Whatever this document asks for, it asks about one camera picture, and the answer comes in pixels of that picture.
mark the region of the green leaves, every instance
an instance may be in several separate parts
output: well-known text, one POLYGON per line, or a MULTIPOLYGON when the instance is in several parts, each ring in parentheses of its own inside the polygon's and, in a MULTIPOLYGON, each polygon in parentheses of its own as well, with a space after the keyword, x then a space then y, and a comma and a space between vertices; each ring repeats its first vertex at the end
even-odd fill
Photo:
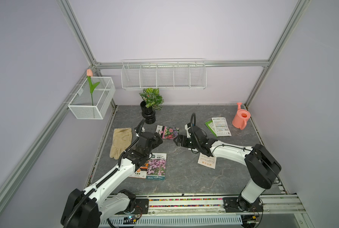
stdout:
POLYGON ((163 98, 161 95, 159 95, 159 89, 153 89, 153 88, 148 88, 148 89, 143 89, 143 93, 139 93, 142 99, 146 103, 146 107, 153 107, 154 109, 161 110, 162 104, 164 102, 163 98))
POLYGON ((92 94, 94 92, 94 89, 100 84, 100 82, 96 82, 90 87, 90 93, 92 94))
POLYGON ((91 77, 87 76, 87 80, 89 81, 90 85, 90 93, 92 94, 95 90, 95 88, 100 84, 100 82, 96 82, 95 84, 92 84, 91 77))

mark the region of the white wire basket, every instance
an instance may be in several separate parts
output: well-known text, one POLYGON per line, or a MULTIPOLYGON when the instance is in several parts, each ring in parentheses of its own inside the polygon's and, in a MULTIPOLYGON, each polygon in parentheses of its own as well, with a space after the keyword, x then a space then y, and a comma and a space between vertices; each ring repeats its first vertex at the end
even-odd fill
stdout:
POLYGON ((204 89, 205 61, 123 63, 121 82, 125 90, 143 88, 204 89))
POLYGON ((102 120, 115 93, 115 86, 111 77, 91 77, 92 84, 100 82, 92 93, 87 78, 78 92, 68 103, 69 109, 77 119, 102 120))

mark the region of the marble surface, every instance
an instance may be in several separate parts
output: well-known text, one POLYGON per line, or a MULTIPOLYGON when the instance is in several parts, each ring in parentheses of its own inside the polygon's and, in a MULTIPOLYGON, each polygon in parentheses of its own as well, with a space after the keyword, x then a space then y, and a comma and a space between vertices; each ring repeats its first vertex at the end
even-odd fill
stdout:
MULTIPOLYGON (((191 114, 196 113, 196 125, 202 128, 208 138, 216 138, 204 124, 211 117, 225 117, 232 136, 218 137, 218 140, 240 146, 254 146, 259 143, 257 134, 248 121, 244 130, 233 127, 237 111, 236 105, 165 105, 156 111, 156 122, 144 124, 145 131, 155 132, 157 125, 179 127, 179 134, 186 134, 185 124, 190 122, 191 114)), ((109 138, 93 176, 93 182, 114 167, 118 160, 109 157, 112 134, 115 128, 131 127, 134 133, 142 120, 140 106, 118 106, 116 117, 112 123, 109 138)), ((217 158, 216 168, 208 168, 197 163, 199 154, 193 154, 187 148, 178 147, 170 139, 155 148, 153 153, 167 153, 166 179, 147 180, 128 177, 113 193, 128 189, 133 193, 221 193, 239 194, 250 180, 247 167, 224 158, 217 158)), ((263 194, 280 194, 277 185, 263 194)))

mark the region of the gardening glove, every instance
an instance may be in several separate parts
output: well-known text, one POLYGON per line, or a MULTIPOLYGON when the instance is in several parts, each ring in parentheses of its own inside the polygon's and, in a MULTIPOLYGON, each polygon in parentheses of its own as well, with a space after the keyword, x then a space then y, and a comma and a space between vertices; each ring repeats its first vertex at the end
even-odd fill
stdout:
POLYGON ((120 154, 130 146, 132 136, 131 128, 115 128, 112 136, 110 157, 118 160, 120 154))

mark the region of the black cable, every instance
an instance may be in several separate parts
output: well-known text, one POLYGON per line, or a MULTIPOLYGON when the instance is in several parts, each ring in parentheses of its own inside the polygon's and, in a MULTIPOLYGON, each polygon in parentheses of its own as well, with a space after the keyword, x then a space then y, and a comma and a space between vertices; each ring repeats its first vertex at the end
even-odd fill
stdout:
MULTIPOLYGON (((137 126, 137 129, 135 130, 135 133, 138 134, 139 136, 142 134, 142 128, 143 128, 143 125, 144 125, 144 121, 145 119, 142 119, 142 121, 140 121, 140 123, 138 124, 137 126)), ((134 140, 134 142, 132 142, 130 144, 130 146, 128 146, 121 154, 120 154, 120 157, 119 157, 119 160, 118 160, 118 166, 120 167, 121 165, 121 159, 123 157, 123 155, 125 154, 126 151, 128 151, 133 145, 135 145, 137 143, 137 141, 139 140, 139 136, 134 140)))
POLYGON ((262 158, 260 158, 260 160, 261 161, 263 161, 263 163, 265 163, 267 166, 268 166, 268 168, 273 172, 273 174, 279 179, 279 181, 280 181, 280 178, 279 178, 279 176, 278 175, 276 175, 276 173, 272 170, 272 168, 267 164, 267 162, 265 162, 262 158))
POLYGON ((75 215, 75 213, 77 212, 78 208, 83 204, 83 202, 95 191, 95 189, 91 189, 86 195, 84 195, 82 197, 82 199, 78 202, 78 204, 76 204, 76 206, 73 208, 71 214, 68 216, 63 228, 67 228, 68 225, 70 224, 73 216, 75 215))
POLYGON ((116 172, 118 171, 118 168, 114 169, 109 175, 107 175, 102 181, 100 181, 97 185, 96 188, 99 188, 105 181, 107 181, 110 177, 112 177, 116 172))
POLYGON ((199 147, 197 150, 198 150, 199 152, 201 152, 202 154, 206 154, 206 153, 204 153, 204 151, 202 150, 202 147, 201 147, 200 142, 199 142, 199 140, 198 140, 198 138, 197 138, 197 135, 195 134, 194 130, 192 129, 192 120, 194 120, 194 126, 195 126, 195 125, 196 125, 196 114, 195 114, 195 113, 193 113, 193 114, 191 115, 190 128, 191 128, 192 133, 193 133, 193 135, 194 135, 194 138, 195 138, 195 141, 196 141, 196 143, 197 143, 197 146, 199 147))
POLYGON ((106 219, 106 221, 108 222, 108 224, 110 225, 111 228, 116 228, 111 222, 110 222, 110 219, 106 219))
POLYGON ((259 199, 260 199, 260 201, 261 201, 261 203, 262 203, 262 217, 260 218, 259 223, 258 223, 254 228, 258 227, 258 226, 261 224, 261 221, 262 221, 262 218, 263 218, 263 201, 262 201, 261 198, 259 198, 259 199))
POLYGON ((213 149, 212 154, 214 153, 214 151, 216 150, 216 148, 218 148, 219 146, 230 146, 230 147, 235 147, 235 148, 242 149, 242 150, 248 150, 248 151, 251 151, 251 150, 246 149, 246 148, 241 148, 241 147, 236 147, 236 146, 221 144, 221 145, 216 146, 216 147, 213 149))
POLYGON ((194 151, 192 150, 192 148, 191 148, 191 152, 192 152, 193 154, 198 154, 198 153, 199 153, 199 151, 195 151, 195 152, 194 152, 194 151))
MULTIPOLYGON (((248 151, 251 151, 251 150, 246 149, 246 148, 241 148, 241 147, 236 147, 236 146, 221 144, 221 145, 216 146, 216 147, 213 149, 213 153, 214 153, 215 149, 218 148, 219 146, 230 146, 230 147, 235 147, 235 148, 242 149, 242 150, 248 150, 248 151)), ((273 174, 274 174, 274 175, 279 179, 279 181, 280 181, 279 176, 276 175, 276 173, 272 170, 272 168, 271 168, 271 167, 270 167, 270 166, 269 166, 262 158, 260 158, 260 160, 263 161, 263 163, 265 163, 265 164, 268 166, 268 168, 273 172, 273 174)))
POLYGON ((204 132, 205 133, 205 137, 207 137, 208 136, 208 134, 204 131, 204 130, 202 130, 202 132, 204 132))

